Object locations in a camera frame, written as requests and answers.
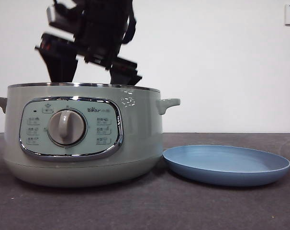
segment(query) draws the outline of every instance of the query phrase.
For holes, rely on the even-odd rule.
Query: gray table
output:
[[[290,160],[290,134],[164,134],[165,148],[188,144],[241,146]],[[124,183],[59,189],[14,178],[3,145],[0,134],[0,230],[290,230],[290,171],[261,187],[221,187],[184,179],[161,160]]]

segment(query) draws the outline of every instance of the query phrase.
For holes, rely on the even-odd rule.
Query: metal rim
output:
[[[147,90],[147,91],[153,91],[153,92],[160,92],[160,90],[157,90],[157,89],[132,86],[132,85],[111,85],[111,84],[79,83],[79,82],[24,83],[24,84],[9,85],[8,88],[18,88],[18,87],[27,87],[27,86],[74,86],[74,87],[90,86],[90,87],[98,87],[98,88],[124,88],[124,89],[136,89],[136,90]]]

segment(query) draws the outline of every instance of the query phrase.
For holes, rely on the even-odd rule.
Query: rotary knob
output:
[[[55,113],[48,123],[48,135],[59,145],[72,145],[85,133],[85,121],[80,114],[72,110]]]

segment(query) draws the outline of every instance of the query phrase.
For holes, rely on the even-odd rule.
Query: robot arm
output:
[[[117,57],[121,45],[130,42],[135,33],[132,0],[74,2],[76,6],[68,9],[54,0],[54,5],[47,9],[49,25],[72,33],[74,41],[45,33],[41,45],[36,47],[51,82],[72,82],[78,54],[84,56],[85,62],[110,70],[111,84],[137,84],[142,79],[137,75],[137,64]]]

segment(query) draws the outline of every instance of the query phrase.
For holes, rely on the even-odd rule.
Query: plastic plate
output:
[[[279,155],[233,146],[179,146],[164,151],[163,157],[181,176],[225,186],[269,184],[290,168],[290,161]]]

